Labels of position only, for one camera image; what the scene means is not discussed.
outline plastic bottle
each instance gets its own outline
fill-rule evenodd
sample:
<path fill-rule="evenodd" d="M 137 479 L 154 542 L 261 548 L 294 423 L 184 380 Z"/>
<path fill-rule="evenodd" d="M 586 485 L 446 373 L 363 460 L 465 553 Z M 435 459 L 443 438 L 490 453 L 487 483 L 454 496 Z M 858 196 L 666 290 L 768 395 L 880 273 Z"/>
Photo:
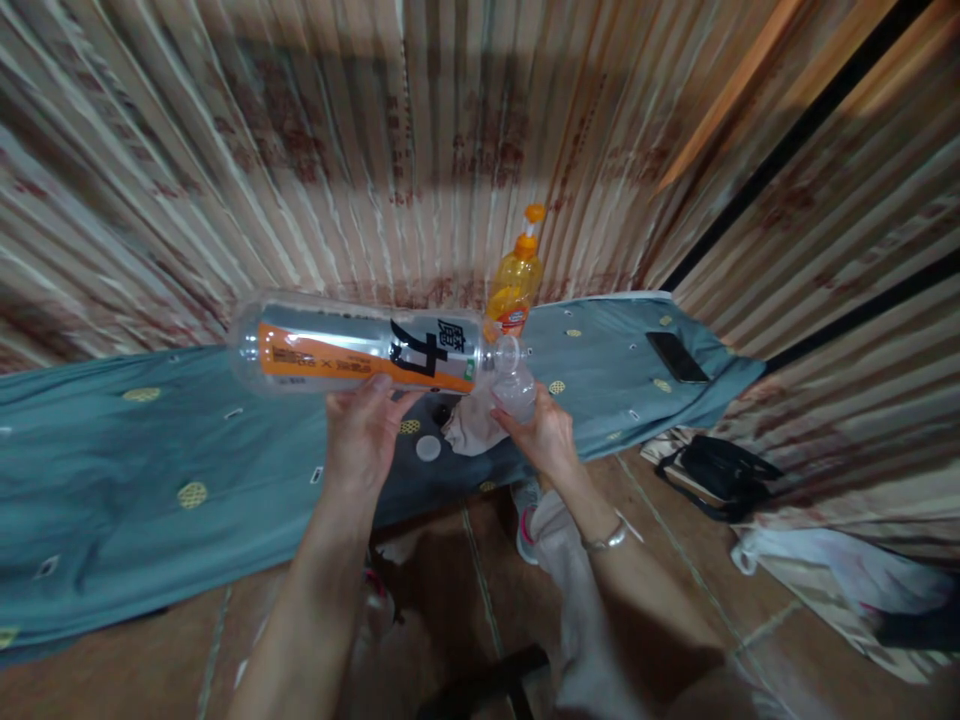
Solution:
<path fill-rule="evenodd" d="M 527 224 L 523 234 L 517 238 L 513 252 L 500 261 L 493 279 L 486 314 L 494 322 L 495 328 L 504 335 L 520 337 L 540 287 L 543 267 L 537 257 L 537 237 L 533 233 L 536 224 L 541 222 L 546 214 L 543 205 L 527 206 L 524 213 Z"/>
<path fill-rule="evenodd" d="M 506 336 L 489 342 L 485 322 L 469 310 L 388 310 L 263 291 L 237 309 L 230 359 L 241 381 L 265 395 L 349 390 L 380 372 L 398 389 L 458 395 L 505 380 L 511 412 L 512 398 L 523 397 L 514 376 L 524 348 Z"/>
<path fill-rule="evenodd" d="M 498 348 L 513 344 L 510 352 L 501 352 L 497 363 L 497 375 L 490 388 L 494 403 L 509 413 L 517 422 L 533 420 L 537 399 L 537 385 L 523 361 L 523 343 L 512 335 L 504 335 L 497 342 Z"/>

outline bottle cap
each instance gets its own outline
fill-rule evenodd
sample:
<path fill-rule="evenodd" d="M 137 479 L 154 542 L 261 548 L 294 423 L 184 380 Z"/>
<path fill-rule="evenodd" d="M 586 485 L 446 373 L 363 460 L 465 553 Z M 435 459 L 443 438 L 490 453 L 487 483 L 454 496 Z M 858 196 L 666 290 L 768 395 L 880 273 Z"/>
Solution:
<path fill-rule="evenodd" d="M 440 440 L 435 435 L 424 435 L 417 440 L 417 457 L 424 462 L 433 462 L 440 457 Z"/>
<path fill-rule="evenodd" d="M 523 234 L 517 238 L 513 252 L 521 260 L 526 260 L 532 258 L 537 252 L 537 237 L 533 234 L 534 226 L 547 216 L 547 209 L 543 205 L 527 205 L 523 216 L 527 219 L 527 226 Z"/>

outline left hand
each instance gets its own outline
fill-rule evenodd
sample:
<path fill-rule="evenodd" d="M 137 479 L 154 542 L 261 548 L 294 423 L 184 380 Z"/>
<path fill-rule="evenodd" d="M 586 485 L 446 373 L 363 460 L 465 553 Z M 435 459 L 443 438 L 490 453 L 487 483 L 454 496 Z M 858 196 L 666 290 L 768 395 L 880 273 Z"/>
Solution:
<path fill-rule="evenodd" d="M 396 402 L 389 375 L 374 375 L 355 392 L 327 396 L 327 463 L 324 488 L 374 489 L 386 482 L 393 463 L 400 422 L 422 392 L 408 392 Z"/>

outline hand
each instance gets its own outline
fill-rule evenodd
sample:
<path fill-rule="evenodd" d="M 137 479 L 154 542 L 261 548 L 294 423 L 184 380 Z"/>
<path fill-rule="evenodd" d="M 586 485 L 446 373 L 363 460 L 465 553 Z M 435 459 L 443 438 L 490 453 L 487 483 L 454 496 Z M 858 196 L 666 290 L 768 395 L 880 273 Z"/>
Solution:
<path fill-rule="evenodd" d="M 327 464 L 324 483 L 375 489 L 386 482 L 400 421 L 422 392 L 405 393 L 396 402 L 389 375 L 374 375 L 355 392 L 327 396 Z"/>
<path fill-rule="evenodd" d="M 536 413 L 521 425 L 503 410 L 490 412 L 500 427 L 526 455 L 539 472 L 553 482 L 573 477 L 580 468 L 577 446 L 573 442 L 573 418 L 561 408 L 543 383 L 537 383 Z"/>

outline orange juice bottle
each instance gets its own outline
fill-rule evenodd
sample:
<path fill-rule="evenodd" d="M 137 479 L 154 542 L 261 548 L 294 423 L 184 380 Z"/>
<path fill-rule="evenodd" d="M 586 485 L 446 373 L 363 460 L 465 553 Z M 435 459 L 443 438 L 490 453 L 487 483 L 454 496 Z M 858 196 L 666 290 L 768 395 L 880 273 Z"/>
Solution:
<path fill-rule="evenodd" d="M 517 238 L 513 252 L 505 255 L 493 280 L 487 317 L 504 335 L 520 337 L 523 324 L 530 314 L 530 306 L 543 278 L 543 267 L 537 257 L 537 237 L 534 229 L 543 221 L 547 211 L 543 205 L 528 205 L 523 234 Z"/>

